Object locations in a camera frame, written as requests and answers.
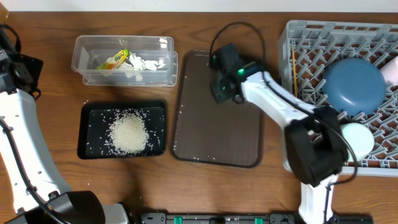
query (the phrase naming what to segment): blue plate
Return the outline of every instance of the blue plate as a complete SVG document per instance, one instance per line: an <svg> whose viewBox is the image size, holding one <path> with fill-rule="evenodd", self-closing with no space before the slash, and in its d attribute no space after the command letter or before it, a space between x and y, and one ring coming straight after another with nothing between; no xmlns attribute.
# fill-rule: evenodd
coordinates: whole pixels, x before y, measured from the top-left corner
<svg viewBox="0 0 398 224"><path fill-rule="evenodd" d="M347 58L332 64L323 75L322 87L327 102L334 109L351 116L360 112L373 114L386 96L386 82L378 68L358 58Z"/></svg>

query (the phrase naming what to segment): small black tray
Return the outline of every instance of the small black tray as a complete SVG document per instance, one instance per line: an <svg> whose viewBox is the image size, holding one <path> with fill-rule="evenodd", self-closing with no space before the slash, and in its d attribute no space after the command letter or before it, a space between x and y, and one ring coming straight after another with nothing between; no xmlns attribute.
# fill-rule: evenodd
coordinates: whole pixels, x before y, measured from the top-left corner
<svg viewBox="0 0 398 224"><path fill-rule="evenodd" d="M113 146L105 145L106 141L110 141L106 131L114 122L116 110L122 112L128 109L138 111L143 117L149 139L142 152L117 156L109 151L114 149ZM87 103L81 109L77 155L80 159L158 156L165 150L165 132L165 107L161 101Z"/></svg>

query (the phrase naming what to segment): snack wrapper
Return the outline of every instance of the snack wrapper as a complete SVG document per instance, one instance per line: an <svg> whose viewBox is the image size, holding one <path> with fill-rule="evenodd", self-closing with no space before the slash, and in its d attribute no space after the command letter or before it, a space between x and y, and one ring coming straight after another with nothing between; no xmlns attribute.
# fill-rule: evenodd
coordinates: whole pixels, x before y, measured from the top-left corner
<svg viewBox="0 0 398 224"><path fill-rule="evenodd" d="M119 51L115 56L111 57L104 64L97 67L97 70L114 70L117 69L129 56L129 50L124 49Z"/></svg>

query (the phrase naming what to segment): wooden surface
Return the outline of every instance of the wooden surface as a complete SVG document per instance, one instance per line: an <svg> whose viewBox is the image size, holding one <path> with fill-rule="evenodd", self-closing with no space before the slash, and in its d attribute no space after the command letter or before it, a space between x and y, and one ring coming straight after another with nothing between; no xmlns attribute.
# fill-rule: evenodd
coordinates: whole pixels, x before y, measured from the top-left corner
<svg viewBox="0 0 398 224"><path fill-rule="evenodd" d="M167 102L167 133L172 132L177 89L85 86L71 70L79 35L166 35L179 54L207 50L214 35L231 21L248 21L267 40L270 72L277 76L277 41L292 19L396 23L398 14L324 13L136 13L13 12L9 24L19 33L22 53L40 58L42 97L37 114L53 159L73 190L91 190L102 203L126 202L136 210L152 208L186 213L267 213L297 211L300 182L282 167L277 126L266 119L264 158L254 169L212 166L174 159L169 147L157 157L81 160L76 154L80 110L86 100L149 100ZM218 46L235 41L244 51L260 54L254 32L234 28ZM15 217L11 185L0 163L0 222ZM376 223L398 220L398 179L358 177L335 188L333 209L371 213Z"/></svg>

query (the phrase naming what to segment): cable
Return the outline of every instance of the cable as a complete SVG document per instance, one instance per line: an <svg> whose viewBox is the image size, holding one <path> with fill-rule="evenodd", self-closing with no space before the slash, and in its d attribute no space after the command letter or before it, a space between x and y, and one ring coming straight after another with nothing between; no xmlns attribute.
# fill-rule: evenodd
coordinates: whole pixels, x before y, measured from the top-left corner
<svg viewBox="0 0 398 224"><path fill-rule="evenodd" d="M16 162L18 170L19 170L19 173L20 173L20 175L22 177L22 180L25 183L26 190L30 193L30 195L37 202L37 204L39 204L39 207L49 215L49 217L51 217L57 223L68 224L67 222L63 221L61 218L59 218L57 216L57 212L51 211L41 201L40 196L36 193L36 191L34 190L33 186L30 184L30 180L28 179L28 177L26 175L26 171L24 169L24 166L22 165L21 157L19 156L17 146L16 146L14 138L13 138L13 136L11 134L12 130L8 127L8 125L6 124L6 122L2 118L0 118L0 126L2 127L3 133L6 134L6 136L8 138L8 141L9 141L10 146L11 146L12 153L13 153L14 158L15 158L15 162Z"/></svg>
<svg viewBox="0 0 398 224"><path fill-rule="evenodd" d="M266 44L265 44L265 40L261 34L261 32L252 24L248 23L248 22L232 22L227 24L226 26L224 26L224 28L222 28L220 31L218 31L218 33L216 34L215 38L213 39L211 46L210 46L210 53L209 55L212 54L213 51L213 45L216 41L216 39L218 38L218 36L225 30L227 29L229 26L235 25L235 24L241 24L241 25L245 25L247 27L250 27L252 30L254 30L256 32L256 34L259 36L259 38L261 39L261 45L262 45L262 63L264 68L266 67ZM303 112L304 114L306 114L308 117L318 121L320 124L323 124L326 128L330 129L334 134L336 134L346 145L349 153L351 154L351 156L353 157L354 160L354 172L353 175L351 175L350 177L348 177L345 180L342 181L336 181L333 183L329 183L328 186L326 187L326 200L325 200L325 209L323 211L323 222L324 224L327 223L326 220L326 214L327 214L327 208L328 208L328 201L329 201L329 194L330 194L330 190L331 190L331 186L332 185L339 185L339 184L345 184L348 183L352 180L355 179L357 173L358 173L358 163L356 160L356 156L355 153L353 151L353 149L351 148L350 144L348 143L348 141L344 138L344 136L342 136L331 124L329 124L329 122L325 121L324 119L315 116L314 114L308 112L307 110L301 108L298 104L291 102L289 99L287 99L286 97L284 97L283 95L281 95L278 91L276 91L270 84L269 82L266 81L265 78L265 74L264 72L262 73L262 79L264 80L265 84L267 85L267 87L274 92L279 98L283 99L284 101L286 101L290 106L293 106L293 108L295 108L298 111Z"/></svg>

